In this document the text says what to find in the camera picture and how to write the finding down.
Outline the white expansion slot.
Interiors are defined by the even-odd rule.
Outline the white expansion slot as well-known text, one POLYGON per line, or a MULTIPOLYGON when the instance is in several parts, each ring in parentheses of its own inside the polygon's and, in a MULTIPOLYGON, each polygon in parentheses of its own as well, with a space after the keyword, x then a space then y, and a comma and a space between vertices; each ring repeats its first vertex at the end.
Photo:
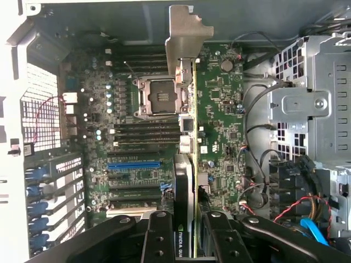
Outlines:
POLYGON ((131 217, 141 217, 144 213, 157 211, 157 207, 134 207, 134 208, 118 208, 106 211, 107 218, 113 218, 119 215, 131 217))

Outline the blue expansion slot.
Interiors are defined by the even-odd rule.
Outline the blue expansion slot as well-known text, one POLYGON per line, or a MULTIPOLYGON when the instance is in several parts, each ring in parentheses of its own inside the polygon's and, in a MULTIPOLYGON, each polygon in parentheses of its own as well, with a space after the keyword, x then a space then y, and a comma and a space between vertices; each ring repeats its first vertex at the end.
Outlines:
POLYGON ((159 168, 162 162, 149 161, 149 162, 121 162, 121 163, 108 163, 107 168, 110 170, 124 170, 124 169, 148 169, 159 168))

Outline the black expansion slot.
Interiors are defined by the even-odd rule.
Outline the black expansion slot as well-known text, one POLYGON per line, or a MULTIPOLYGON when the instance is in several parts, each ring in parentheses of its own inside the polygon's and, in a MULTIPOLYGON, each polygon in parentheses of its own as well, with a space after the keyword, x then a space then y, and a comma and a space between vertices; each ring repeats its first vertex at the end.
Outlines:
POLYGON ((114 151, 108 152, 107 157, 127 157, 127 156, 141 156, 141 155, 158 155, 159 151, 153 150, 135 150, 135 151, 114 151))

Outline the blue slot retainer clip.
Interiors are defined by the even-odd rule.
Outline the blue slot retainer clip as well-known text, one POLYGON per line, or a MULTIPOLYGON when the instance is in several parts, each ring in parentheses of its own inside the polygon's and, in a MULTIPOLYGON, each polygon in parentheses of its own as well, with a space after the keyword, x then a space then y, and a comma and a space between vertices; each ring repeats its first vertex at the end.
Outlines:
POLYGON ((47 224, 49 219, 47 217, 38 218, 29 222, 29 231, 30 232, 41 232, 47 229, 47 224))
POLYGON ((37 202, 29 204, 27 207, 27 212, 29 215, 41 215, 46 213, 47 208, 47 202, 37 202))
POLYGON ((49 235, 39 235, 30 238, 30 249, 38 250, 47 246, 49 235))
POLYGON ((36 197, 43 195, 43 187, 40 185, 31 185, 26 188, 27 197, 36 197))
POLYGON ((25 171, 26 180, 42 180, 49 175, 47 168, 33 168, 25 171))

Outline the green motherboard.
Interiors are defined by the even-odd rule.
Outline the green motherboard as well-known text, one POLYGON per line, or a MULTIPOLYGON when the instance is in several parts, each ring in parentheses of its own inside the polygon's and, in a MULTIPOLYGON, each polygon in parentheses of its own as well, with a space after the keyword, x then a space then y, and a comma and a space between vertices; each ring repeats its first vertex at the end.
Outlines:
MULTIPOLYGON (((78 91, 76 128, 86 165, 87 214, 98 224, 106 211, 118 208, 173 206, 173 161, 179 152, 178 115, 143 120, 135 79, 168 76, 162 46, 75 49, 65 59, 66 87, 78 91), (153 150, 158 155, 107 157, 108 152, 153 150), (162 162, 159 168, 110 170, 108 163, 162 162)), ((240 49, 206 44, 196 59, 198 189, 212 209, 234 211, 242 191, 246 145, 240 49), (234 68, 223 72, 220 64, 234 68)))

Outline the CPU socket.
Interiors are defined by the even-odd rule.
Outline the CPU socket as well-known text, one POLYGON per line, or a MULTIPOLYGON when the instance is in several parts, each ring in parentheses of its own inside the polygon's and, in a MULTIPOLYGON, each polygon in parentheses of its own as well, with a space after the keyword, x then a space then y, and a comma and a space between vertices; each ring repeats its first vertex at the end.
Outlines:
POLYGON ((170 76, 144 76, 133 81, 138 88, 138 109, 134 117, 164 119, 187 113, 187 91, 170 76))

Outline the metal drive cage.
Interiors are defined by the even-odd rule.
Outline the metal drive cage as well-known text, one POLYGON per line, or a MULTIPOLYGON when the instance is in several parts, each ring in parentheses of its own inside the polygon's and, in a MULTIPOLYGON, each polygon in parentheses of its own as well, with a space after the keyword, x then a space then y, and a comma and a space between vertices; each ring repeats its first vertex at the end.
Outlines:
POLYGON ((325 168, 351 169, 351 32, 300 38, 275 56, 270 72, 291 83, 268 94, 283 158, 307 155, 325 168))

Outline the black open PC case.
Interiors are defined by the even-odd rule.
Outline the black open PC case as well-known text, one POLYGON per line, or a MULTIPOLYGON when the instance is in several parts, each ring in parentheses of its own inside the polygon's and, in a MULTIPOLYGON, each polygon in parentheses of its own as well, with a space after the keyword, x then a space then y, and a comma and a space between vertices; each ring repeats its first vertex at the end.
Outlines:
POLYGON ((325 168, 307 155, 284 159, 268 118, 268 94, 291 86, 270 72, 275 56, 303 37, 351 32, 351 0, 0 0, 0 263, 29 263, 108 220, 88 218, 81 136, 67 124, 80 93, 67 89, 63 64, 75 49, 157 45, 166 52, 172 5, 189 6, 214 28, 202 47, 240 49, 246 145, 236 209, 212 209, 198 189, 197 256, 175 255, 175 263, 216 263, 201 248, 209 211, 260 216, 333 248, 333 263, 351 263, 351 169, 325 168), (49 175, 26 180, 33 168, 49 175), (27 197, 31 185, 43 195, 27 197), (37 202, 48 203, 46 213, 29 215, 37 202), (47 229, 30 232, 29 222, 44 217, 47 229), (31 250, 39 235, 49 235, 47 246, 31 250))

